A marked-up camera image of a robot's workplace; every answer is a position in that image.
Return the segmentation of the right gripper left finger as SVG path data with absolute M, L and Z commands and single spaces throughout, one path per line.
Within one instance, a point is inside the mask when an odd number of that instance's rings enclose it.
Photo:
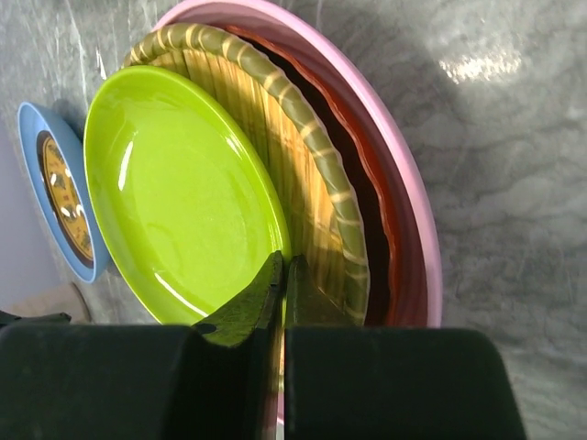
M 273 439 L 283 258 L 192 325 L 1 316 L 4 439 Z

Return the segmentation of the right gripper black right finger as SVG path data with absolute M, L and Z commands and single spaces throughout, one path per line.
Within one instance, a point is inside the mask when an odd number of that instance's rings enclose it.
M 288 439 L 523 439 L 502 357 L 457 328 L 349 324 L 295 257 L 286 291 Z

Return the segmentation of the green plastic plate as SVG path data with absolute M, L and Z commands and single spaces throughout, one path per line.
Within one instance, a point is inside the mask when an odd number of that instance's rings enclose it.
M 94 217 L 116 267 L 160 323 L 192 325 L 292 256 L 257 151 L 202 87 L 154 66 L 110 76 L 86 119 Z

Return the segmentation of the yellow patterned brown-rimmed plate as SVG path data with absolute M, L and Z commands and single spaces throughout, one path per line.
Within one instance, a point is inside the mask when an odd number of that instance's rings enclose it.
M 38 134 L 37 156 L 45 191 L 58 226 L 74 255 L 85 267 L 92 269 L 92 242 L 79 195 L 61 151 L 47 130 Z

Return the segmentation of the blue plate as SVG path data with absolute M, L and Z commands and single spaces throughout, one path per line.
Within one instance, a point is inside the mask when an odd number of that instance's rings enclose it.
M 110 260 L 110 255 L 98 229 L 90 202 L 83 163 L 82 141 L 60 115 L 39 104 L 28 102 L 22 103 L 18 109 L 17 122 L 19 139 L 23 158 L 28 171 L 28 177 L 38 201 L 39 208 L 41 209 L 50 232 L 72 271 L 82 281 L 93 283 L 105 270 L 106 265 Z M 92 250 L 94 254 L 94 267 L 92 269 L 85 267 L 74 255 L 72 249 L 66 242 L 65 236 L 61 232 L 54 212 L 51 209 L 37 156 L 37 137 L 39 132 L 43 130 L 49 131 L 54 137 L 65 163 L 72 174 L 72 179 L 79 195 L 92 242 Z

